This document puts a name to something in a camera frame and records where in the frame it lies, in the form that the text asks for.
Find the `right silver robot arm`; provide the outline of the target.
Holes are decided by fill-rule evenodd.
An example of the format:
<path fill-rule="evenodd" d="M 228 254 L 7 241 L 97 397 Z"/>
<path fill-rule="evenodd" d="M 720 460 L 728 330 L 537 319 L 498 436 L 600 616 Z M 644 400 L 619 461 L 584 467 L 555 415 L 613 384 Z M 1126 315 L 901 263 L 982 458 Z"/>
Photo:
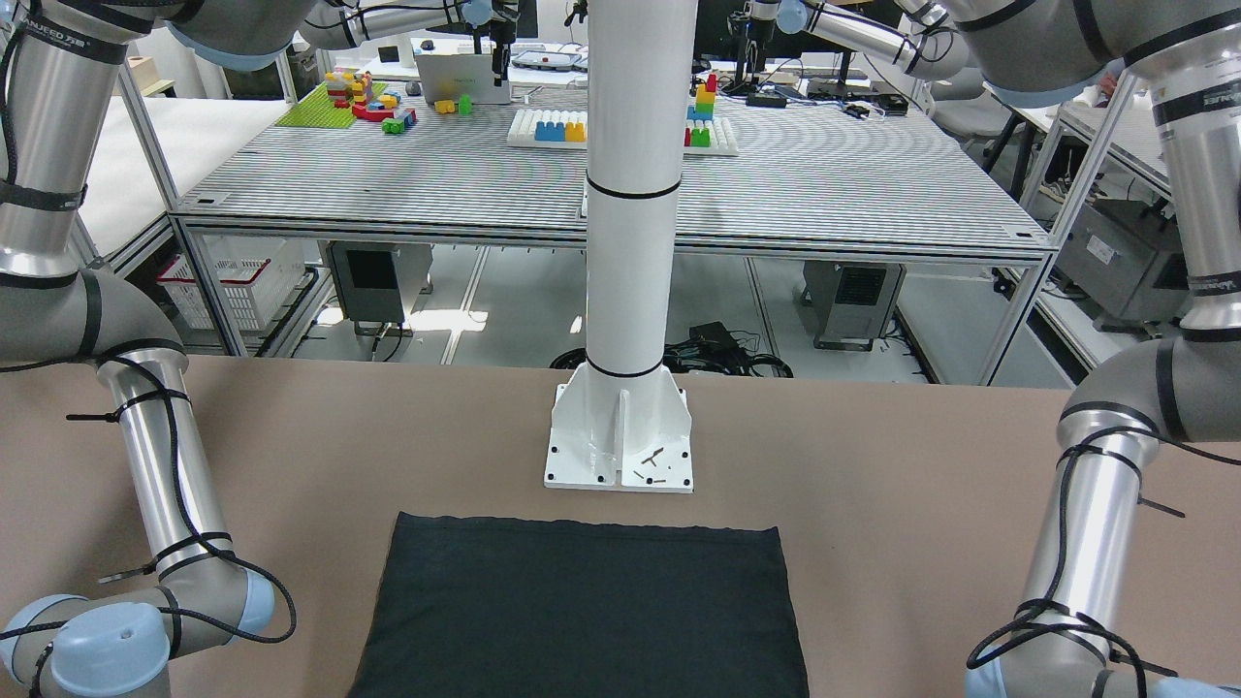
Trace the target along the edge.
<path fill-rule="evenodd" d="M 2 52 L 2 366 L 79 363 L 110 389 L 154 587 L 53 595 L 2 631 L 2 663 L 34 697 L 169 696 L 169 662 L 266 627 L 287 587 L 240 559 L 213 496 L 182 373 L 150 297 L 81 270 L 71 227 L 127 48 L 164 22 L 220 65 L 271 65 L 310 1 L 22 1 Z"/>

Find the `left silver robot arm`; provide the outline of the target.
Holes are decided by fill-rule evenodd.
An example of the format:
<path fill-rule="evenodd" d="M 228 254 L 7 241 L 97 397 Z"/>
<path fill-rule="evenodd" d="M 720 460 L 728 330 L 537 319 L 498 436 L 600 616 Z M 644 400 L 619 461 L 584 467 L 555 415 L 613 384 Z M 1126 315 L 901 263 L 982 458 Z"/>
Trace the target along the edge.
<path fill-rule="evenodd" d="M 1030 106 L 1112 60 L 1147 79 L 1188 265 L 1181 332 L 1131 347 L 1073 390 L 1028 597 L 968 658 L 970 697 L 1236 697 L 1148 679 L 1113 630 L 1142 472 L 1163 442 L 1239 438 L 1236 1 L 948 1 L 980 72 Z"/>

